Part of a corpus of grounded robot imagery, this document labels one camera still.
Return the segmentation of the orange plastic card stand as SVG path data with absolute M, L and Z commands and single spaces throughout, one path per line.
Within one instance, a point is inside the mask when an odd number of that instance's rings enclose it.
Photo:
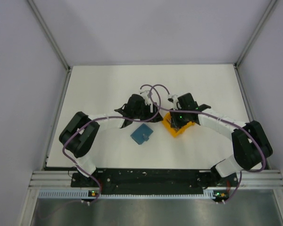
M 172 135 L 172 137 L 176 138 L 179 135 L 183 134 L 189 127 L 194 126 L 194 122 L 188 122 L 182 127 L 172 126 L 172 117 L 171 113 L 167 113 L 162 121 L 162 124 L 166 128 L 166 130 Z

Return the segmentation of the blue leather card holder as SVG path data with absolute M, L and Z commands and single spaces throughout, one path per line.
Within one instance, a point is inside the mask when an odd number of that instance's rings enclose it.
M 146 124 L 139 126 L 130 137 L 138 144 L 142 145 L 144 142 L 149 140 L 149 137 L 152 135 L 153 130 Z

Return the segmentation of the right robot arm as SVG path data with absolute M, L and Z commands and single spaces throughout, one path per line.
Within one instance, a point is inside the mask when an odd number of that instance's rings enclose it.
M 210 128 L 232 142 L 233 154 L 210 169 L 214 185 L 222 186 L 229 175 L 241 170 L 250 171 L 258 164 L 265 168 L 266 159 L 273 154 L 273 149 L 258 121 L 234 120 L 209 105 L 199 105 L 191 93 L 169 95 L 168 101 L 173 104 L 171 128 L 182 129 L 192 122 Z

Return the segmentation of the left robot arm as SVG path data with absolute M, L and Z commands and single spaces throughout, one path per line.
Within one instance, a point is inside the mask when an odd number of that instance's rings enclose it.
M 160 122 L 163 117 L 157 106 L 150 100 L 149 91 L 132 94 L 127 103 L 108 114 L 98 116 L 77 112 L 59 136 L 62 152 L 82 173 L 81 181 L 86 186 L 94 186 L 98 176 L 95 164 L 87 156 L 96 135 L 108 129 L 123 129 L 134 121 Z

